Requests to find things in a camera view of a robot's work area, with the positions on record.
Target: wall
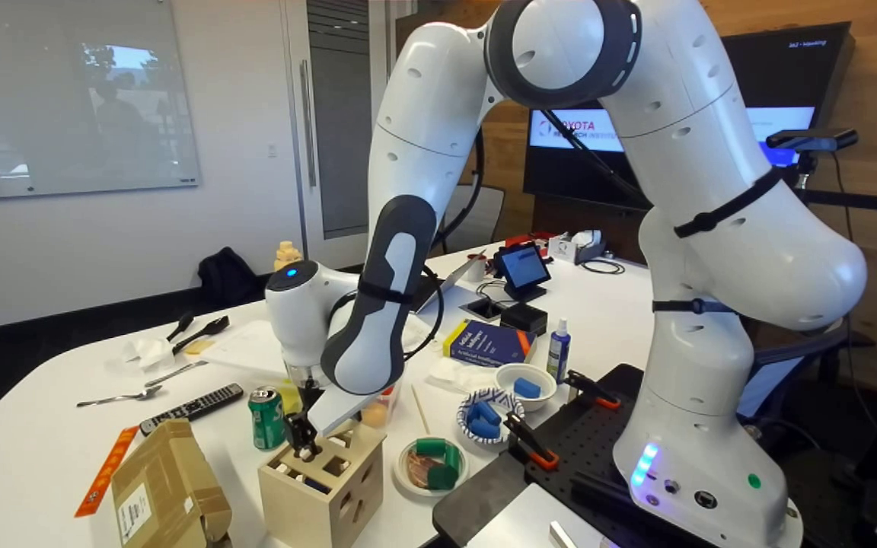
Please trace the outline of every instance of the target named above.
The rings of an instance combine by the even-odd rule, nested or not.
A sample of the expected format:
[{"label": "wall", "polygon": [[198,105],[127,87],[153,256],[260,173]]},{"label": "wall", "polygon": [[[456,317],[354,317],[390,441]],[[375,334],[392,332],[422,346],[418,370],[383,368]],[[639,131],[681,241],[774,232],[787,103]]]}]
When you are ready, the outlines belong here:
[{"label": "wall", "polygon": [[[426,19],[481,24],[498,0],[446,0],[437,10],[404,19],[398,24],[408,32]],[[830,125],[858,128],[861,143],[842,155],[846,192],[877,196],[877,4],[861,0],[704,0],[708,13],[722,32],[748,32],[789,24],[821,24],[821,20],[854,20],[857,53],[831,114]],[[636,220],[612,215],[596,208],[569,204],[569,200],[533,200],[523,196],[523,133],[526,109],[519,103],[499,103],[488,125],[488,180],[491,185],[507,189],[507,220],[503,234],[526,227],[579,227],[599,225],[629,256],[636,256]],[[837,189],[831,160],[821,160],[812,175],[812,189]],[[830,225],[843,232],[842,208],[812,208]],[[854,209],[854,232],[858,247],[868,256],[868,291],[854,314],[854,326],[873,339],[873,346],[846,352],[846,370],[861,384],[877,388],[877,209]]]},{"label": "wall", "polygon": [[201,185],[0,200],[0,326],[187,288],[234,247],[256,271],[299,241],[279,0],[173,0]]}]

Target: table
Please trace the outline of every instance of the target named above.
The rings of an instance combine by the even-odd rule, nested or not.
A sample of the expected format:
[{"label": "table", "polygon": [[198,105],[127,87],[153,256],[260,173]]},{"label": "table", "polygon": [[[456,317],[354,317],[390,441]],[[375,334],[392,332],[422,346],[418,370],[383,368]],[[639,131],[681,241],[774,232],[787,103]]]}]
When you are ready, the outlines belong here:
[{"label": "table", "polygon": [[[437,274],[447,274],[467,252],[429,260],[429,266]],[[651,288],[645,267],[629,266],[624,274],[612,277],[555,263],[547,291],[533,304],[550,314],[547,326],[568,319],[573,334],[569,368],[596,376],[617,361],[642,364],[650,356]],[[146,376],[163,375],[166,368],[140,370],[131,364],[127,351],[140,339],[166,339],[173,326],[157,326],[61,352],[0,398],[0,546],[119,546],[109,494],[94,518],[72,518],[119,430],[208,390],[227,384],[253,390],[283,375],[279,345],[268,328],[266,304],[253,301],[208,314],[198,317],[198,326],[222,314],[228,314],[233,328],[205,351],[208,364],[169,379],[158,398],[102,408],[72,404],[90,396],[140,390]],[[544,341],[537,341],[529,361],[544,361],[544,351]],[[395,462],[408,441],[423,435],[412,390],[423,403],[434,435],[454,435],[454,408],[463,403],[463,394],[429,384],[426,375],[437,361],[441,361],[439,345],[418,352],[404,368],[398,404],[388,422],[388,465]],[[228,495],[233,542],[240,548],[279,546],[266,533],[261,520],[256,468],[270,452],[253,447],[248,403],[201,416],[193,430]],[[467,456],[471,468],[481,468],[498,452],[467,443]],[[434,502],[404,500],[388,476],[383,506],[357,546],[423,546],[434,536]]]}]

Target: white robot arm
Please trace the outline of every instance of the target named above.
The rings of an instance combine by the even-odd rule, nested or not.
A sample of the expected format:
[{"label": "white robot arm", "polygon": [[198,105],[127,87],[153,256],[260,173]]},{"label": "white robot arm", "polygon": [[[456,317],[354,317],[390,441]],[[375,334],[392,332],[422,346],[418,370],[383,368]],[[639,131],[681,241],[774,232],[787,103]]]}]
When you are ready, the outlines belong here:
[{"label": "white robot arm", "polygon": [[802,546],[782,471],[734,420],[752,364],[734,310],[782,328],[831,326],[858,301],[864,260],[771,170],[699,0],[507,0],[485,27],[412,32],[372,141],[367,271],[347,324],[330,328],[324,375],[350,396],[402,375],[404,298],[499,96],[599,96],[655,204],[639,232],[651,352],[612,449],[633,502],[712,546]]}]

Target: white wall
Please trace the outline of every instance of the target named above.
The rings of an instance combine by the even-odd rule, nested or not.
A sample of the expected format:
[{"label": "white wall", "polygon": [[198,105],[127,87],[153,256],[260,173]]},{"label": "white wall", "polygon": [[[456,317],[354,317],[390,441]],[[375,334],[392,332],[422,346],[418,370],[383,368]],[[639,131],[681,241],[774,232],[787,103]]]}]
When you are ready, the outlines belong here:
[{"label": "white wall", "polygon": [[0,200],[0,326],[194,287],[234,247],[302,241],[279,0],[173,0],[201,185]]}]

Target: pen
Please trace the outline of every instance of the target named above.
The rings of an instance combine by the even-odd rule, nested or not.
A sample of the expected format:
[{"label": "pen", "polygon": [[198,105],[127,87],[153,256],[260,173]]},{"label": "pen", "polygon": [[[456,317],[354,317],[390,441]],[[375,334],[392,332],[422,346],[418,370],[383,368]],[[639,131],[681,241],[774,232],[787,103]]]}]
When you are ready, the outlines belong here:
[{"label": "pen", "polygon": [[579,548],[559,520],[550,520],[550,536],[560,542],[560,548]]}]

